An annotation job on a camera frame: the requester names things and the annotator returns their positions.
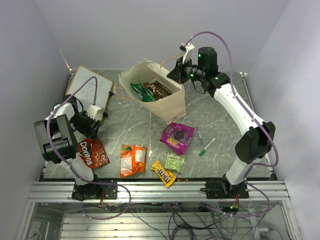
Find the red snack packet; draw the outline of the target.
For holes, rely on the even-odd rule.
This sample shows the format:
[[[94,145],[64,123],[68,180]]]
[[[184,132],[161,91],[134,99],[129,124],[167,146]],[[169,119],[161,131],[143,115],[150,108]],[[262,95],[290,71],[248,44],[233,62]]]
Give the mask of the red snack packet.
[[[105,147],[98,137],[80,141],[78,148],[82,161],[91,169],[97,169],[110,163]]]

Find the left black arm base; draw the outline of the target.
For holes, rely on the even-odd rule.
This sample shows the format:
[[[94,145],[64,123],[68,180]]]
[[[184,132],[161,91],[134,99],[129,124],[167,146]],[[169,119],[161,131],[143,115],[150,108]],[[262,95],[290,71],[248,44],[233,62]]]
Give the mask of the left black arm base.
[[[71,198],[77,201],[98,199],[115,200],[117,198],[118,186],[111,181],[102,182],[103,184],[74,184]]]

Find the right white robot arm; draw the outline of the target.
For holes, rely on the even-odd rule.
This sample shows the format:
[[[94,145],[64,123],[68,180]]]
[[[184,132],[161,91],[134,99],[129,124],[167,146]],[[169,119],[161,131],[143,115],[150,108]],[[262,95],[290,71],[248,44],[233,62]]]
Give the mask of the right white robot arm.
[[[226,198],[238,192],[238,186],[244,181],[251,166],[272,149],[271,141],[275,135],[275,125],[260,118],[241,98],[230,76],[218,70],[218,55],[212,47],[198,49],[197,64],[193,64],[191,55],[195,47],[189,43],[180,46],[183,56],[179,57],[167,77],[178,84],[188,80],[199,81],[204,92],[217,100],[232,117],[242,137],[235,145],[236,158],[223,176],[224,183],[220,186],[221,194]]]

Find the orange snack bag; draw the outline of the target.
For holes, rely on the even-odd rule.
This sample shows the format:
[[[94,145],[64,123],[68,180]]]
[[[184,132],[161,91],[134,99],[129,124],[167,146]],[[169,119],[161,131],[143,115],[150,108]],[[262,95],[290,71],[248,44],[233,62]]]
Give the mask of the orange snack bag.
[[[120,177],[125,178],[146,170],[147,147],[144,144],[122,144],[120,149]]]

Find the green Chuba cassava chips bag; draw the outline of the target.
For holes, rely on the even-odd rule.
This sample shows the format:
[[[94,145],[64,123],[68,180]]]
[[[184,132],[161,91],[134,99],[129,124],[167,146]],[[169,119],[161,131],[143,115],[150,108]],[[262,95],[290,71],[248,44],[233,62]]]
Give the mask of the green Chuba cassava chips bag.
[[[153,95],[151,94],[151,92],[144,86],[144,84],[140,81],[140,79],[138,79],[140,86],[142,87],[142,89],[144,90],[144,92],[149,96],[149,98],[151,99],[152,102],[155,102],[155,98],[153,97]]]

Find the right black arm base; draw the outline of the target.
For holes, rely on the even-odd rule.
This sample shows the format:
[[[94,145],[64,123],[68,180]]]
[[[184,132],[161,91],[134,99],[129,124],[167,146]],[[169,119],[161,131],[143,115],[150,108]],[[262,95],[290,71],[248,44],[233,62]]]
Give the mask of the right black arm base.
[[[241,182],[231,185],[226,176],[221,178],[211,178],[205,182],[204,187],[200,191],[206,194],[207,199],[248,199],[249,192],[247,184]]]

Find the dark green crisps bag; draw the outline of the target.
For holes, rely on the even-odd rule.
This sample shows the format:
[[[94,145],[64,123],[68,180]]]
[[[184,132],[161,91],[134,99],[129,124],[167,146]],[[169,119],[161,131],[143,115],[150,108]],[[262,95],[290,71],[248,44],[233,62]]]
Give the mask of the dark green crisps bag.
[[[141,87],[140,84],[130,83],[130,86],[134,90],[135,93],[137,93],[139,96],[143,97],[143,95],[145,94],[145,91]]]

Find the yellow M&M's bag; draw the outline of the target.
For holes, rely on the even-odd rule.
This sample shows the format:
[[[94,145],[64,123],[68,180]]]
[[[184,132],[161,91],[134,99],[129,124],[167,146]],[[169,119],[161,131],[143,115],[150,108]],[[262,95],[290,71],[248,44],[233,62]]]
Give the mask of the yellow M&M's bag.
[[[150,169],[157,174],[167,188],[176,180],[176,175],[165,169],[164,164],[160,160],[157,160]]]

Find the brown snack bag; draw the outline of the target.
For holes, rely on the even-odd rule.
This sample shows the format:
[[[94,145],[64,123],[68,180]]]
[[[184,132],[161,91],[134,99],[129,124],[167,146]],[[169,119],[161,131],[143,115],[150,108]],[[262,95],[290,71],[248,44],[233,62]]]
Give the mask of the brown snack bag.
[[[167,87],[165,87],[158,81],[145,82],[143,83],[143,86],[151,93],[156,101],[168,97],[172,94],[172,92]]]

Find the light green snack packet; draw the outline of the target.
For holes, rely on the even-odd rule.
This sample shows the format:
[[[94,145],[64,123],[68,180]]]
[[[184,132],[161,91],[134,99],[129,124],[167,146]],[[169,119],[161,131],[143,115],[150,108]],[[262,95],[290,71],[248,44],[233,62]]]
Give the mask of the light green snack packet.
[[[164,168],[169,171],[181,173],[185,159],[186,157],[184,155],[178,155],[175,152],[169,151],[166,155]]]

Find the beige paper bag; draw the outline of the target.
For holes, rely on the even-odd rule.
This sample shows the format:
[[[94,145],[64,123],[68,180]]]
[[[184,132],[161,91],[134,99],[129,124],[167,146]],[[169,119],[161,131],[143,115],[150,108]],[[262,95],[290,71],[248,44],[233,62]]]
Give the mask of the beige paper bag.
[[[161,118],[167,124],[179,120],[186,115],[185,88],[167,78],[169,71],[159,63],[145,59],[139,64],[124,70],[118,75],[119,84],[126,93],[150,112]],[[159,82],[171,91],[171,95],[156,101],[144,102],[131,87],[131,84]]]

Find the purple snack bag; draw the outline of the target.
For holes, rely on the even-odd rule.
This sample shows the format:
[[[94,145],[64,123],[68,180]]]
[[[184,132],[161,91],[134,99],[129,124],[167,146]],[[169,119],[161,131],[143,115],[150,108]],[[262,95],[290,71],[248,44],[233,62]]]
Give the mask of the purple snack bag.
[[[181,156],[188,148],[194,131],[194,127],[172,122],[162,132],[160,142]]]

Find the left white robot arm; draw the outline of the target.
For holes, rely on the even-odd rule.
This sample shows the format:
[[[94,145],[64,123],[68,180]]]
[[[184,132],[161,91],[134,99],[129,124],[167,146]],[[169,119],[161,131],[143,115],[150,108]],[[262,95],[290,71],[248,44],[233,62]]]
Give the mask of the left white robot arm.
[[[91,117],[75,96],[65,95],[47,118],[34,123],[40,152],[47,162],[64,167],[74,178],[76,185],[84,186],[85,194],[96,199],[102,186],[94,179],[94,172],[79,156],[75,132],[89,139],[96,139],[101,121]]]

